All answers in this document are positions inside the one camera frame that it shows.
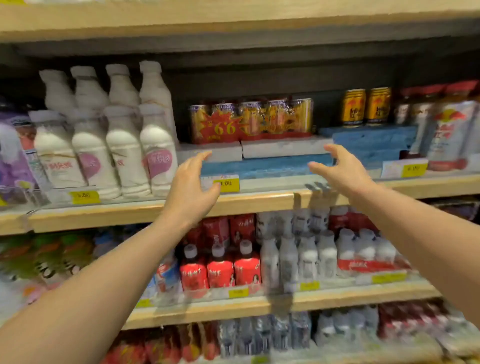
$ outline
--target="store shelf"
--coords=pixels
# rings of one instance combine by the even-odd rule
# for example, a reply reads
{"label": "store shelf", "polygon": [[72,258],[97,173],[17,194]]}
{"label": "store shelf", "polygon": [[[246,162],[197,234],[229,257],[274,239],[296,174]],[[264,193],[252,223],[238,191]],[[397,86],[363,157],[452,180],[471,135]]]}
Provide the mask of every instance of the store shelf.
{"label": "store shelf", "polygon": [[0,212],[0,235],[23,234],[30,231],[27,214],[22,206]]}
{"label": "store shelf", "polygon": [[161,308],[141,308],[132,312],[123,330],[432,297],[440,297],[440,293],[430,283],[421,280],[301,292],[294,295],[283,294]]}
{"label": "store shelf", "polygon": [[177,0],[1,5],[0,41],[159,36],[472,18],[471,0]]}
{"label": "store shelf", "polygon": [[[381,182],[413,198],[480,194],[480,174]],[[347,205],[348,199],[324,186],[268,193],[220,196],[209,216],[288,210],[312,206]],[[153,221],[164,201],[42,209],[28,216],[35,232],[84,229]]]}

